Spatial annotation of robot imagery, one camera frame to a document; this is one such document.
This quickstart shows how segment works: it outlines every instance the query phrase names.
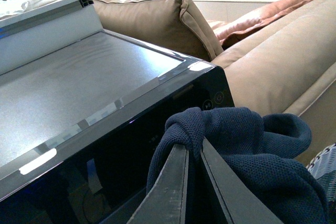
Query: dark fabric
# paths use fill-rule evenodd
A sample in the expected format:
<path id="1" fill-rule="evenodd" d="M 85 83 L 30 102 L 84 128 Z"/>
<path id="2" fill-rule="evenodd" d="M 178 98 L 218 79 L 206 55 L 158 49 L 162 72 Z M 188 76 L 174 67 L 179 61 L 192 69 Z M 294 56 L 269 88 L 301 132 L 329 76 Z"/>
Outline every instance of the dark fabric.
<path id="1" fill-rule="evenodd" d="M 191 167 L 195 168 L 205 136 L 249 190 L 281 221 L 328 223 L 323 188 L 302 164 L 292 159 L 311 142 L 309 127 L 297 116 L 272 114 L 262 118 L 247 108 L 191 108 L 171 116 L 165 130 L 152 158 L 147 192 L 175 143 L 186 146 L 192 156 Z"/>

